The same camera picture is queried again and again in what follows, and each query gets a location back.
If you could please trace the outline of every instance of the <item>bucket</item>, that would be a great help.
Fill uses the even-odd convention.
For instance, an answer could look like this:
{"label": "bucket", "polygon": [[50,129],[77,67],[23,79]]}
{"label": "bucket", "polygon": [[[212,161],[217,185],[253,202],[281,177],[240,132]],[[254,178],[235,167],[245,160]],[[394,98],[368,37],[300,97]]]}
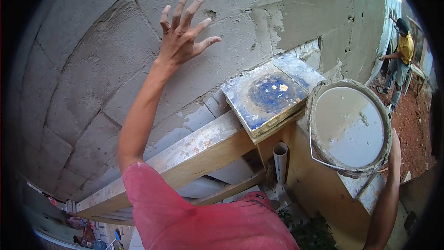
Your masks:
{"label": "bucket", "polygon": [[314,160],[351,178],[373,175],[387,163],[390,120],[366,86],[351,79],[321,81],[308,96],[305,113]]}

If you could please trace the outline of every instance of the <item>white pipe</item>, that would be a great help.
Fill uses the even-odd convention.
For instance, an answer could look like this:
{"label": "white pipe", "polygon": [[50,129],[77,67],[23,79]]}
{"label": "white pipe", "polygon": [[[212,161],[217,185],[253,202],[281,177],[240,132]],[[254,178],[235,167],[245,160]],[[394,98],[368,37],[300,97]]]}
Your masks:
{"label": "white pipe", "polygon": [[274,163],[276,165],[277,183],[283,185],[287,171],[288,147],[284,142],[278,142],[273,146]]}

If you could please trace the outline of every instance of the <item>brush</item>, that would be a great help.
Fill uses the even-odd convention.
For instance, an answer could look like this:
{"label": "brush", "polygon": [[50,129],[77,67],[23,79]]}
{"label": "brush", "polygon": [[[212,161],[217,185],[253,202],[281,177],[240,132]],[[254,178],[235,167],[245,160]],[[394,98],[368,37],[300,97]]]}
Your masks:
{"label": "brush", "polygon": [[276,168],[274,165],[274,158],[270,158],[267,163],[267,175],[265,175],[265,186],[269,189],[273,189],[276,187],[278,183],[278,179],[276,177]]}

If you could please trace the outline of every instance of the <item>concrete block wall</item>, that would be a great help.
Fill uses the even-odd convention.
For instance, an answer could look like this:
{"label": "concrete block wall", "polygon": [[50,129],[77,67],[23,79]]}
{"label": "concrete block wall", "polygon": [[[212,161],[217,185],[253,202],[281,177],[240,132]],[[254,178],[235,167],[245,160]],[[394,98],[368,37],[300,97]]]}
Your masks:
{"label": "concrete block wall", "polygon": [[[77,202],[120,176],[119,131],[158,54],[160,12],[176,2],[43,1],[21,43],[31,46],[22,48],[25,62],[17,58],[9,93],[8,118],[19,125],[14,137],[21,174],[45,192]],[[167,83],[144,160],[228,111],[219,90],[225,81],[305,42],[319,41],[304,60],[314,60],[326,77],[342,74],[365,82],[376,58],[384,4],[206,0],[193,25],[207,17],[213,22],[197,41],[218,35],[222,42],[184,64]]]}

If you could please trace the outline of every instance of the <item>construction site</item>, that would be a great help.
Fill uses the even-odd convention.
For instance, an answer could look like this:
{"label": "construction site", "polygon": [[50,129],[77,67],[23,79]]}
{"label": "construction site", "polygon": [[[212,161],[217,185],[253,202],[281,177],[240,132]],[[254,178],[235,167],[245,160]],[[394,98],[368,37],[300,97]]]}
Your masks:
{"label": "construction site", "polygon": [[[8,123],[17,126],[8,148],[19,201],[46,248],[84,249],[73,242],[85,235],[72,220],[88,220],[86,237],[108,249],[147,248],[118,141],[158,58],[161,13],[177,1],[42,0],[32,16],[8,89]],[[413,41],[393,112],[396,85],[378,92],[390,75],[382,57],[397,52],[401,35],[389,14],[408,23]],[[275,211],[299,245],[297,228],[322,218],[333,247],[362,249],[388,179],[394,128],[401,185],[384,249],[402,249],[436,164],[433,56],[406,0],[205,0],[191,26],[207,18],[196,42],[221,41],[166,83],[143,161],[192,205],[260,191],[279,202]],[[348,113],[358,119],[347,121]],[[333,133],[336,123],[359,123],[361,132]]]}

